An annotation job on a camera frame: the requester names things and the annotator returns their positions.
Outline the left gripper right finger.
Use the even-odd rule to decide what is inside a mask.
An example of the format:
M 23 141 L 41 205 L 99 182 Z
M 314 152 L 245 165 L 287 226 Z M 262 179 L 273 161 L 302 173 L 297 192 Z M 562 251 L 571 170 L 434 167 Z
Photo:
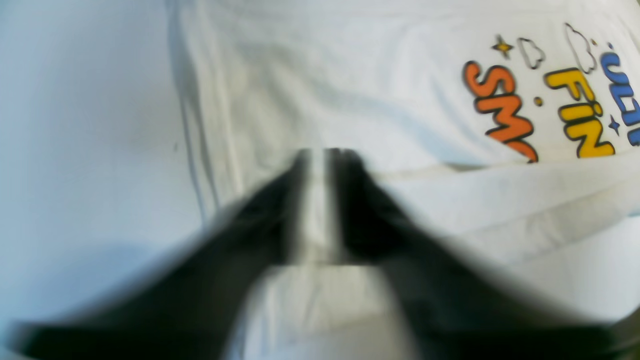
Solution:
M 425 360 L 619 360 L 605 325 L 578 325 L 499 289 L 400 209 L 356 152 L 325 151 L 346 258 L 382 273 Z

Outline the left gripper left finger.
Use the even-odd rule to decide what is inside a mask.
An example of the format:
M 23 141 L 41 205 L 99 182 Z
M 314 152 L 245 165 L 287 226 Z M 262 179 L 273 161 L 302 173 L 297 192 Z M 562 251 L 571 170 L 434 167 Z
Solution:
M 310 157 L 300 150 L 159 273 L 62 321 L 17 323 L 10 349 L 35 360 L 221 360 L 254 284 L 287 262 Z

